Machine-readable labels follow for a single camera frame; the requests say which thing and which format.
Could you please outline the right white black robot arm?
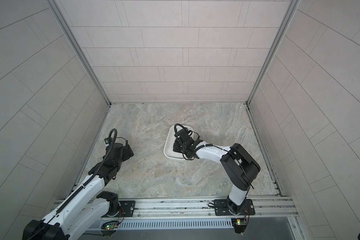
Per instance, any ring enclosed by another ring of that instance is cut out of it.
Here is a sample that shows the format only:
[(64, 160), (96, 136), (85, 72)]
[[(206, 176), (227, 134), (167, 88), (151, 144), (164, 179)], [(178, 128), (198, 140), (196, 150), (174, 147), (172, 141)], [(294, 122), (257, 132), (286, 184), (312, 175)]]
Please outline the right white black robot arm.
[(173, 129), (174, 137), (168, 139), (168, 143), (173, 144), (175, 153), (181, 154), (185, 161), (206, 159), (221, 164), (232, 182), (227, 200), (220, 206), (214, 204), (213, 208), (236, 216), (254, 215), (248, 192), (261, 167), (244, 147), (238, 143), (231, 147), (209, 144), (201, 140), (198, 133), (181, 124), (175, 124)]

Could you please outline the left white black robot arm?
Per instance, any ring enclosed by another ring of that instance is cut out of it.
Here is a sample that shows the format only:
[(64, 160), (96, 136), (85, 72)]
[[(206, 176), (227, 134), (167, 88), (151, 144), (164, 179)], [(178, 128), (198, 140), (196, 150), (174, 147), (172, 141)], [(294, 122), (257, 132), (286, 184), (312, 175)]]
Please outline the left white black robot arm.
[(111, 218), (100, 231), (106, 236), (116, 232), (125, 217), (134, 212), (134, 202), (120, 202), (116, 193), (103, 188), (116, 178), (124, 161), (133, 157), (129, 144), (107, 145), (103, 162), (98, 163), (67, 199), (41, 220), (30, 221), (24, 240), (77, 240), (102, 217)]

